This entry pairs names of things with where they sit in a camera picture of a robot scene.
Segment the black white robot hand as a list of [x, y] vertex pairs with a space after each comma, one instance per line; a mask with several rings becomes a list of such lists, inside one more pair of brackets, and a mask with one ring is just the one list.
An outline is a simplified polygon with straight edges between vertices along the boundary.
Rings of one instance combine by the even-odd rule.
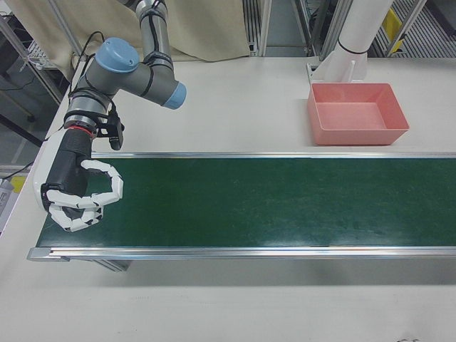
[[[63, 230], [76, 232], [99, 223], [104, 206], [123, 198], [123, 179], [110, 164], [91, 158], [93, 135], [73, 126], [52, 134], [38, 154], [33, 190], [39, 207]], [[99, 172], [111, 191], [86, 193], [88, 176]]]

